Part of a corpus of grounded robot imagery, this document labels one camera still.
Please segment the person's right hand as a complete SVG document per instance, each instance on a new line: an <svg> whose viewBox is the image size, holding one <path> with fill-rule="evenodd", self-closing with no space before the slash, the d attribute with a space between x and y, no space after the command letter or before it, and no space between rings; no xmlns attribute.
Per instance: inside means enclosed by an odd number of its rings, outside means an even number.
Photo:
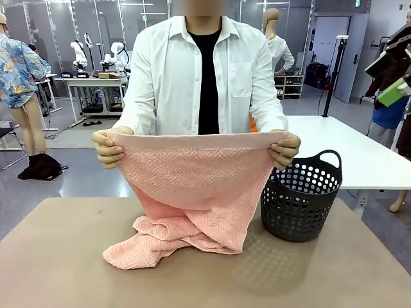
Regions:
<svg viewBox="0 0 411 308"><path fill-rule="evenodd" d="M98 161L103 164L105 169L117 168L124 157L123 148L116 146L112 139L109 138L109 133L112 132L125 135L134 134L131 129L125 126L107 130L98 130L92 134L91 140L95 145Z"/></svg>

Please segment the person's left hand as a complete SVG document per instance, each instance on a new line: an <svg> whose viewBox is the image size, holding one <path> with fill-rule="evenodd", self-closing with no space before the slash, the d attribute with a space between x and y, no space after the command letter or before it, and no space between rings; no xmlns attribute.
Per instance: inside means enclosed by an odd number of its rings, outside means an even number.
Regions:
<svg viewBox="0 0 411 308"><path fill-rule="evenodd" d="M281 139L273 143L268 151L272 158L273 165L278 170L284 170L289 166L294 157L299 153L301 139L290 132L274 130L281 134Z"/></svg>

